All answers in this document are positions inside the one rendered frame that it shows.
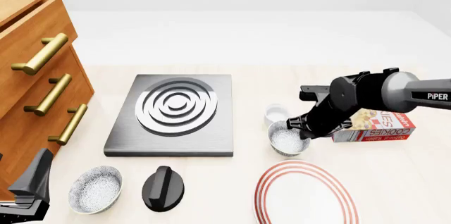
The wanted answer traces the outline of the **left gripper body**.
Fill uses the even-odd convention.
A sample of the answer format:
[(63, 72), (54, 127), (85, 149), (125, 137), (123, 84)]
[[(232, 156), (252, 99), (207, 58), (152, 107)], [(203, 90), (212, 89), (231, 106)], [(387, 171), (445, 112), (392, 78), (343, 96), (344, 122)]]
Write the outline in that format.
[(42, 221), (49, 209), (49, 196), (17, 196), (0, 200), (0, 222)]

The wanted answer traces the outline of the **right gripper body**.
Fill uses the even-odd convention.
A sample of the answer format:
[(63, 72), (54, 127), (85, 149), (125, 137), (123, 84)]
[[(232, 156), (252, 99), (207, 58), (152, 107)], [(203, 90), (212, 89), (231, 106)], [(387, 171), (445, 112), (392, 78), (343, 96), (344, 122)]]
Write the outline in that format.
[[(288, 118), (286, 120), (286, 125), (289, 130), (295, 128), (298, 130), (313, 132), (313, 130), (307, 125), (307, 117), (306, 116), (297, 116), (295, 118)], [(321, 128), (320, 131), (325, 132), (337, 132), (339, 130), (349, 129), (352, 127), (352, 121), (348, 118), (347, 120), (344, 120), (341, 122), (336, 128), (333, 130), (327, 130)]]

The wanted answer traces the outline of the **patterned black-and-white bowl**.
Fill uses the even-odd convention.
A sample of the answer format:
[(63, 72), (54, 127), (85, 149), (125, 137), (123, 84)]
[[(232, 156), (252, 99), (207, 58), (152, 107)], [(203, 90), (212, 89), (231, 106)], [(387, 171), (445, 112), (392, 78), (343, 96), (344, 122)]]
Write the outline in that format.
[(69, 207), (82, 215), (102, 213), (117, 202), (122, 187), (123, 178), (117, 168), (90, 168), (72, 184), (68, 193)]
[(310, 145), (310, 138), (302, 139), (300, 130), (288, 129), (285, 120), (279, 120), (268, 127), (271, 147), (282, 156), (298, 156)]

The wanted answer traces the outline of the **small white ramekin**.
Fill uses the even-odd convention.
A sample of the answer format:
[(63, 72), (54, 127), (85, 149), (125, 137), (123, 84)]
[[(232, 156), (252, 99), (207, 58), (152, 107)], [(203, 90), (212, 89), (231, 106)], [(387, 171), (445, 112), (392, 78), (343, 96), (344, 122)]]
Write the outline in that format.
[(280, 104), (270, 104), (266, 107), (264, 112), (264, 122), (267, 127), (274, 122), (287, 120), (288, 118), (290, 118), (290, 113), (283, 105)]

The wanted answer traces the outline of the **white plate with red rings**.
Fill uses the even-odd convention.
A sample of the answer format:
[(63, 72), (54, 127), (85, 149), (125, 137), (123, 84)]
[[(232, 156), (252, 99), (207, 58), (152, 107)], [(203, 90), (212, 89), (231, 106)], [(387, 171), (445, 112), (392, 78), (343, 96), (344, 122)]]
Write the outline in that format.
[(304, 160), (283, 160), (267, 168), (252, 204), (257, 224), (362, 224), (341, 181)]

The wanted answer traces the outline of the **flat stove plate with rings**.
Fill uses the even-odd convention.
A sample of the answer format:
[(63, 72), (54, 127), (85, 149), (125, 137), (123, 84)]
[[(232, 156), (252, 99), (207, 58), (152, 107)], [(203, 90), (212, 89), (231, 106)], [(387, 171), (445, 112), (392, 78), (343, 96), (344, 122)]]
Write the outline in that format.
[(104, 154), (231, 157), (231, 75), (136, 75)]

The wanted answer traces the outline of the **wooden cabinet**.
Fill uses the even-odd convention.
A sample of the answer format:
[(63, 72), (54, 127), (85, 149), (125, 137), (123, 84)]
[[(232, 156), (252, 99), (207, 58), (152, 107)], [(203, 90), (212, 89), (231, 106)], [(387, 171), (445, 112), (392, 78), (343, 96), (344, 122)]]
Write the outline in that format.
[(66, 145), (94, 88), (63, 0), (0, 0), (0, 200), (43, 148)]

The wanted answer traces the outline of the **red-and-white cookie box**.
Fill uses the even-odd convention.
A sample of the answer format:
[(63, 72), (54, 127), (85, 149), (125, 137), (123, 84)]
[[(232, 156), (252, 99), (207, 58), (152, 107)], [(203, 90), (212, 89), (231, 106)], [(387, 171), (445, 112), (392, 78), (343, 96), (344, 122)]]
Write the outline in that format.
[(333, 133), (335, 143), (406, 140), (416, 129), (405, 113), (360, 109), (352, 126)]

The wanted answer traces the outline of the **wooden drawer, slightly open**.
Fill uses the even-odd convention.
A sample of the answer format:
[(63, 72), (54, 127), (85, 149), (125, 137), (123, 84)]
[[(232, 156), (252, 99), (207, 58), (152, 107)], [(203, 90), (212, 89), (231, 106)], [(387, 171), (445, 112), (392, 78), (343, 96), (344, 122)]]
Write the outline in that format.
[(68, 41), (42, 67), (43, 70), (52, 67), (60, 54), (78, 37), (63, 1), (46, 0), (0, 33), (0, 77), (21, 74), (20, 71), (12, 70), (11, 65), (27, 63), (44, 48), (43, 38), (56, 37), (60, 33), (65, 34)]

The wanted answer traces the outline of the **round black stove knob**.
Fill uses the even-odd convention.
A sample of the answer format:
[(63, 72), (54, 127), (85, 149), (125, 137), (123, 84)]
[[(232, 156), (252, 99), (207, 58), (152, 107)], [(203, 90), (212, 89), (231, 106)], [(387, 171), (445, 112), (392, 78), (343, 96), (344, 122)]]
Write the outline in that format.
[(185, 184), (169, 166), (159, 166), (142, 187), (142, 200), (151, 211), (163, 213), (174, 209), (182, 200)]

